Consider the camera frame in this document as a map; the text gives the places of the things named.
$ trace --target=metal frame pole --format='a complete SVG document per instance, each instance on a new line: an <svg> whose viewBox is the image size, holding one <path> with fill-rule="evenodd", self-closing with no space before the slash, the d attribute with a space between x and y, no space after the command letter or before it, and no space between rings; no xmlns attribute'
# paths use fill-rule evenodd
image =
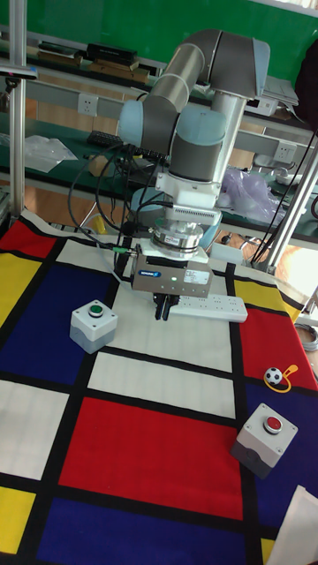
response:
<svg viewBox="0 0 318 565"><path fill-rule="evenodd" d="M10 0L10 63L27 64L27 0ZM11 218L18 218L25 198L26 81L11 92L10 101L10 187Z"/></svg>
<svg viewBox="0 0 318 565"><path fill-rule="evenodd" d="M304 171L303 177L299 183L299 187L295 192L289 210L284 217L281 226L277 232L275 241L269 250L269 255L260 264L261 270L267 270L274 274L278 262L280 261L285 247L288 245L295 230L299 218L309 199L309 196L317 182L318 178L318 143L315 144L314 151L311 154L308 165Z"/></svg>

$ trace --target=plastic bag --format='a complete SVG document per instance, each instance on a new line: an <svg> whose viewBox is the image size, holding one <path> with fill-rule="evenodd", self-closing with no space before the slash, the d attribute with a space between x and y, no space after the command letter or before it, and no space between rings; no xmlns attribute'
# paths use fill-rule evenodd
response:
<svg viewBox="0 0 318 565"><path fill-rule="evenodd" d="M250 220L270 223L279 200L273 196L266 180L258 174L239 169L227 169L216 205L227 212L243 215ZM274 225L284 218L279 209Z"/></svg>
<svg viewBox="0 0 318 565"><path fill-rule="evenodd" d="M77 157L59 139L32 135L25 144L26 167L43 173L50 172L61 161L77 160Z"/></svg>
<svg viewBox="0 0 318 565"><path fill-rule="evenodd" d="M0 145L10 147L10 135L7 133L0 133Z"/></svg>

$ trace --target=red button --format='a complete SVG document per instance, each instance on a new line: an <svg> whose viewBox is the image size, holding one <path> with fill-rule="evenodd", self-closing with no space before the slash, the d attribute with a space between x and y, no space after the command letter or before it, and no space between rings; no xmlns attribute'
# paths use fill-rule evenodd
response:
<svg viewBox="0 0 318 565"><path fill-rule="evenodd" d="M275 416L269 416L264 420L264 428L269 433L279 433L282 427L282 422Z"/></svg>

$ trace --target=keyboard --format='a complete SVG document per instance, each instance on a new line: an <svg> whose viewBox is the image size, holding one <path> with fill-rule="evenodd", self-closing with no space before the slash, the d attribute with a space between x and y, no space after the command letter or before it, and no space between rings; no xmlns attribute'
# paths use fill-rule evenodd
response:
<svg viewBox="0 0 318 565"><path fill-rule="evenodd" d="M111 147L116 143L121 143L122 140L117 135L112 135L106 132L97 132L93 130L87 137L87 143L92 145L97 145L99 147ZM168 155L163 155L162 153L157 153L157 151L151 151L149 149L142 149L141 147L136 147L135 155L142 155L144 159L149 161L159 161L159 163L165 163L168 159Z"/></svg>

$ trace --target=green button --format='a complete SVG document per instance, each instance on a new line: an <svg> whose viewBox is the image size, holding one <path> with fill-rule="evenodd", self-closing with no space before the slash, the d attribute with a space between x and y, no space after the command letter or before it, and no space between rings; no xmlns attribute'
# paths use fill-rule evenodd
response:
<svg viewBox="0 0 318 565"><path fill-rule="evenodd" d="M102 316L102 307L98 304L93 304L90 306L88 313L93 318L100 318Z"/></svg>
<svg viewBox="0 0 318 565"><path fill-rule="evenodd" d="M94 314L100 314L102 312L102 307L101 306L91 306L91 312L93 312Z"/></svg>

